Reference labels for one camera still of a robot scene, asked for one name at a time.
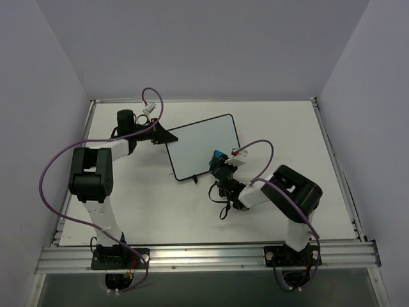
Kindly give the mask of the blue whiteboard eraser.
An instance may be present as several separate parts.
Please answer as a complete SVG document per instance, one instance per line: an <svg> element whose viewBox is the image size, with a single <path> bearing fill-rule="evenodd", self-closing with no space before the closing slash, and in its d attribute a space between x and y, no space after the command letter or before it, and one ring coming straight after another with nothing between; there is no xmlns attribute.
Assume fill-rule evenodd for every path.
<svg viewBox="0 0 409 307"><path fill-rule="evenodd" d="M216 159L221 158L223 155L224 155L224 153L221 152L221 151L219 151L219 150L215 150L215 151L213 152L213 156L214 156Z"/></svg>

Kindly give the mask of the small black-framed whiteboard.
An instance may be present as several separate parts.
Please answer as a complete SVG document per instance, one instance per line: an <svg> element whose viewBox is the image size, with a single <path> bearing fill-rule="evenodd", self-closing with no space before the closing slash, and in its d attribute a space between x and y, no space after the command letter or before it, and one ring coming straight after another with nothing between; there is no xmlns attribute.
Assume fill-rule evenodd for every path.
<svg viewBox="0 0 409 307"><path fill-rule="evenodd" d="M240 146L235 121L223 114L169 130L178 140L166 144L175 179L179 182L209 172L216 150L226 154Z"/></svg>

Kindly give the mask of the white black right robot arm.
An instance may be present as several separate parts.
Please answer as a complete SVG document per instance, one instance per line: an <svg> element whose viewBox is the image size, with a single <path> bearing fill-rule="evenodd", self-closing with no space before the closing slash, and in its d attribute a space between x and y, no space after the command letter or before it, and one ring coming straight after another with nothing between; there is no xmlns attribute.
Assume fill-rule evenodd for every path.
<svg viewBox="0 0 409 307"><path fill-rule="evenodd" d="M220 200L212 201L225 205L219 218L225 219L231 208L247 211L262 203L274 204L288 219L285 259L291 264L300 263L307 256L306 247L311 238L318 236L312 218L323 196L321 187L286 165L279 166L266 178L258 177L245 185L233 176L240 164L218 150L209 162L215 179L209 194L216 187Z"/></svg>

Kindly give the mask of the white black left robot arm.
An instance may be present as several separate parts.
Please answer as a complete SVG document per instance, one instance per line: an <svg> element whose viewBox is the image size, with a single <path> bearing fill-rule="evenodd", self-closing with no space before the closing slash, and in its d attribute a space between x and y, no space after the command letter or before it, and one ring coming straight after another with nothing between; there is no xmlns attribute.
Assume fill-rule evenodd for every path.
<svg viewBox="0 0 409 307"><path fill-rule="evenodd" d="M117 112L117 127L110 141L99 146L76 148L72 155L69 191L84 205L91 222L99 227L96 230L97 244L109 248L105 259L114 268L122 268L128 263L129 252L118 244L126 240L116 222L110 200L114 187L113 162L131 155L141 141L161 145L177 142L178 138L165 130L156 118L140 124L133 111L124 109Z"/></svg>

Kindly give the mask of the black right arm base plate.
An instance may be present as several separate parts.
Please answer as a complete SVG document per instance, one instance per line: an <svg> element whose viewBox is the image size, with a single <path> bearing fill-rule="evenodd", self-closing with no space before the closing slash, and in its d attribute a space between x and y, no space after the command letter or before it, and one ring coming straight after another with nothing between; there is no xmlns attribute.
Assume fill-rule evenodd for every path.
<svg viewBox="0 0 409 307"><path fill-rule="evenodd" d="M317 245L308 244L303 250L295 251L287 245L263 248L267 267L313 267L322 264Z"/></svg>

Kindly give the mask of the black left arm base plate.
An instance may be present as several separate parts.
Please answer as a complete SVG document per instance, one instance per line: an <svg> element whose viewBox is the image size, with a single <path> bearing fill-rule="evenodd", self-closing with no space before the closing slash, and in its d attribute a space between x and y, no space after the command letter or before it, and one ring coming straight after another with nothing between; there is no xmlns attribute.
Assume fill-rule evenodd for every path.
<svg viewBox="0 0 409 307"><path fill-rule="evenodd" d="M145 269L148 265L150 250L132 248L132 251L120 245L97 245L93 250L92 270Z"/></svg>

